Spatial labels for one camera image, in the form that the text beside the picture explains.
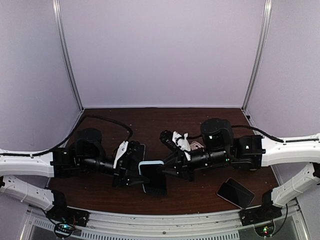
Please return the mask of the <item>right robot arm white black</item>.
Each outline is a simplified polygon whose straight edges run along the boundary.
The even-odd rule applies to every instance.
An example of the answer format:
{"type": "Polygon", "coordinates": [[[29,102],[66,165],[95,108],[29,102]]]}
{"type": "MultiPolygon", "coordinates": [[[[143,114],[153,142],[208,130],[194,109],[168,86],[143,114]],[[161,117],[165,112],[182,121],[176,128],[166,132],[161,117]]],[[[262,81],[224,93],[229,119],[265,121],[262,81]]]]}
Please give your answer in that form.
{"type": "Polygon", "coordinates": [[[260,130],[236,138],[236,128],[226,119],[210,118],[200,125],[203,148],[192,150],[187,133],[163,131],[160,140],[172,153],[157,171],[193,181],[198,169],[231,165],[234,169],[258,170],[278,164],[305,163],[305,167],[284,184],[262,196],[256,210],[259,220],[268,220],[278,209],[320,182],[320,135],[277,138],[260,130]]]}

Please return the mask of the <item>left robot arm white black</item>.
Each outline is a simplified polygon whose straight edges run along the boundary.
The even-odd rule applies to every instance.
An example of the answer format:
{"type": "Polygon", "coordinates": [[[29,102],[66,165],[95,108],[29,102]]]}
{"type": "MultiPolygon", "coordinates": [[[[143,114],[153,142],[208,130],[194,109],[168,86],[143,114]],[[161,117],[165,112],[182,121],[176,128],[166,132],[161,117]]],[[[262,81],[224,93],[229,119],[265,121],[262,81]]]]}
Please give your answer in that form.
{"type": "Polygon", "coordinates": [[[140,175],[139,162],[144,159],[145,146],[137,141],[123,141],[115,158],[107,156],[102,146],[102,133],[96,128],[85,128],[75,134],[68,147],[43,152],[0,151],[0,191],[21,202],[53,213],[61,222],[72,218],[65,195],[59,191],[37,189],[26,182],[14,183],[10,175],[43,176],[47,178],[78,177],[84,172],[98,172],[112,176],[113,187],[128,187],[148,183],[140,175]]]}

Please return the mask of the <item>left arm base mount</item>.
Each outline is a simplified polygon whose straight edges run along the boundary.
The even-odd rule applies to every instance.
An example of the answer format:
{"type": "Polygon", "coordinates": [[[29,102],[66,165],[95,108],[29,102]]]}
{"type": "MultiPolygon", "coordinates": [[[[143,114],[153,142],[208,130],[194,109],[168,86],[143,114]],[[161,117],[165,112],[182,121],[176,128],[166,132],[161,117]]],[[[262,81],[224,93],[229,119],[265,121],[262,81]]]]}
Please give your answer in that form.
{"type": "Polygon", "coordinates": [[[45,210],[46,218],[54,225],[53,232],[60,239],[69,238],[77,229],[86,227],[90,213],[86,210],[67,206],[65,195],[56,190],[49,191],[53,195],[53,207],[45,210]]]}

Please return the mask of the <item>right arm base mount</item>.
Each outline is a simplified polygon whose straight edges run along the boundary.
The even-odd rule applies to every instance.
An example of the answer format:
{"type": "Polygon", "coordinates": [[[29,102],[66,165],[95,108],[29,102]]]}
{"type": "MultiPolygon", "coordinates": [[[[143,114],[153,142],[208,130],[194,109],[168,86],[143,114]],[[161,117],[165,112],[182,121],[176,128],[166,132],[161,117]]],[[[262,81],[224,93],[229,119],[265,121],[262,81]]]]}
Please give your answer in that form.
{"type": "Polygon", "coordinates": [[[243,209],[239,212],[242,226],[255,225],[254,230],[258,236],[270,238],[275,235],[274,219],[282,216],[282,208],[273,205],[272,190],[262,195],[262,204],[259,207],[243,209]]]}

